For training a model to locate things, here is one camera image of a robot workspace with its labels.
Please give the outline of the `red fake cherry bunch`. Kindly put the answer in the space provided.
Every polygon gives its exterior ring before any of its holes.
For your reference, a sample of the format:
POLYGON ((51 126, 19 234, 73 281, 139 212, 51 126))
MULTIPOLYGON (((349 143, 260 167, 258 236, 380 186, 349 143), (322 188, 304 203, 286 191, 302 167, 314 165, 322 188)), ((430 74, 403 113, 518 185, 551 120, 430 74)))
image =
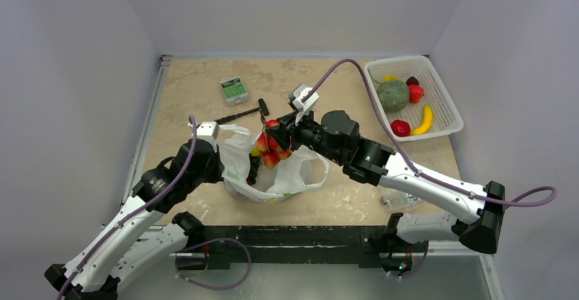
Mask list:
POLYGON ((290 149, 283 150, 276 140, 265 131, 262 131, 257 137, 249 156, 250 159, 261 159, 268 169, 273 169, 282 160, 290 158, 292 154, 293 152, 290 149))

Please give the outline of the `white plastic shopping bag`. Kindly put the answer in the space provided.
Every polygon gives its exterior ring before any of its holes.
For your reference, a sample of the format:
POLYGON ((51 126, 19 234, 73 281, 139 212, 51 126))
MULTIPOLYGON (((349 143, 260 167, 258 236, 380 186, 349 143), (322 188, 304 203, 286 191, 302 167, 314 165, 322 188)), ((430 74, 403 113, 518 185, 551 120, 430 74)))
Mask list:
POLYGON ((221 125, 220 131, 230 134, 218 145, 225 188, 231 194, 254 202, 276 202, 298 193, 315 191, 328 179, 330 163, 320 154, 301 147, 273 169, 265 167, 262 161, 256 184, 248 185, 249 153, 258 134, 236 124, 221 125))

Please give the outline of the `red fake apple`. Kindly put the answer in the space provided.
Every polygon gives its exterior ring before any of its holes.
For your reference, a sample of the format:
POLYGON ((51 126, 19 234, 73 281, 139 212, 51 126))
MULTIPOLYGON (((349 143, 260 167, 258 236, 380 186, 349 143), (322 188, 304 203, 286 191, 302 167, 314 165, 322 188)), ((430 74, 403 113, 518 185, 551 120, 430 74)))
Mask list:
POLYGON ((394 120, 391 122, 391 130, 398 137, 407 137, 411 135, 409 123, 403 120, 394 120))

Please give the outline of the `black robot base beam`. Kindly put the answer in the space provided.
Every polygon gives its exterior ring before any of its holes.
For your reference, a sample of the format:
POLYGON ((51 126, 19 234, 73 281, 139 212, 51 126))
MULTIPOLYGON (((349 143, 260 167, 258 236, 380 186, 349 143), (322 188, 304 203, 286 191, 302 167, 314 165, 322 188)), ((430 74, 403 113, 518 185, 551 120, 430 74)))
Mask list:
POLYGON ((410 244, 396 235, 393 215, 385 226, 207 226, 189 212, 172 222, 184 230, 180 269, 226 270, 233 264, 348 264, 405 273, 426 241, 410 244))

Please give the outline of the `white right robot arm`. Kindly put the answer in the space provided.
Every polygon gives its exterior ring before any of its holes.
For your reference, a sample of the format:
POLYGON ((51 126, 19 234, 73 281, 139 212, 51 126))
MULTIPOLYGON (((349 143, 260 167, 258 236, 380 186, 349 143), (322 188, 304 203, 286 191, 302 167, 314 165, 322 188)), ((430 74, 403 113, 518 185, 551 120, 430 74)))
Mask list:
POLYGON ((358 122, 341 110, 325 113, 321 122, 313 113, 296 118, 296 113, 285 115, 265 132, 284 150, 304 146, 322 155, 361 184, 402 191, 445 210, 455 217, 450 233, 462 245, 496 254, 505 214, 501 183, 471 184, 407 163, 401 152, 362 137, 358 122))

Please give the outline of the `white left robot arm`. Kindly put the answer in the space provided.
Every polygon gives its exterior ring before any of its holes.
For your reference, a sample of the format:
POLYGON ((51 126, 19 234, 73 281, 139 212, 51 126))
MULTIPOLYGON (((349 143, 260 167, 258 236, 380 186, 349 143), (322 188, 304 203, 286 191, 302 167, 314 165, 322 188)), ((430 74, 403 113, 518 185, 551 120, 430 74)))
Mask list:
POLYGON ((44 273, 58 299, 116 299, 124 255, 137 239, 202 183, 221 180, 219 149, 207 137, 190 139, 175 156, 146 171, 113 220, 76 257, 44 273))

